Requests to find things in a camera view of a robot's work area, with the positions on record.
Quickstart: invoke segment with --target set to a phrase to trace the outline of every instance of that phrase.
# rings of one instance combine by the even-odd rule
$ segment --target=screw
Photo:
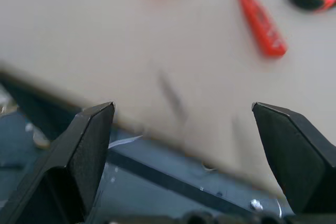
[[[258,212],[261,212],[264,209],[260,201],[256,199],[251,200],[250,208]]]
[[[26,132],[32,131],[33,129],[34,129],[34,126],[33,126],[32,123],[27,123],[26,124],[26,127],[25,127]]]

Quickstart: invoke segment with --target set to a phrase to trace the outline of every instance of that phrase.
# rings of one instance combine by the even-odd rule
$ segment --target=black stripe
[[[107,162],[126,169],[133,174],[136,174],[154,184],[157,184],[158,186],[172,190],[206,207],[213,208],[225,214],[239,215],[242,217],[248,217],[251,215],[250,211],[240,206],[237,206],[213,194],[202,191],[197,187],[180,181],[177,178],[169,176],[165,173],[159,172],[154,168],[141,164],[112,150],[110,150],[108,153]]]

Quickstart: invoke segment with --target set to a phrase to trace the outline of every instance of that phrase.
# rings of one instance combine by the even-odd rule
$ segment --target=red marker
[[[261,51],[268,58],[281,58],[287,46],[265,9],[258,0],[239,1]]]

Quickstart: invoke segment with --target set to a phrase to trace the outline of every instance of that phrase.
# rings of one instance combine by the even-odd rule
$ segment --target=red object
[[[323,0],[324,5],[319,10],[328,10],[331,7],[334,7],[336,4],[336,0]]]
[[[281,58],[287,51],[277,27],[258,0],[239,0],[261,51],[269,58]]]

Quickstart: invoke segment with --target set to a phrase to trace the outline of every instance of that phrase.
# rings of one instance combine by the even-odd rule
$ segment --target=beige table surface
[[[261,2],[289,46],[277,61],[260,56],[237,0],[0,0],[0,60],[57,95],[86,105],[113,100],[122,121],[281,194],[251,104],[300,112],[336,142],[336,11]],[[173,112],[159,73],[186,120]]]

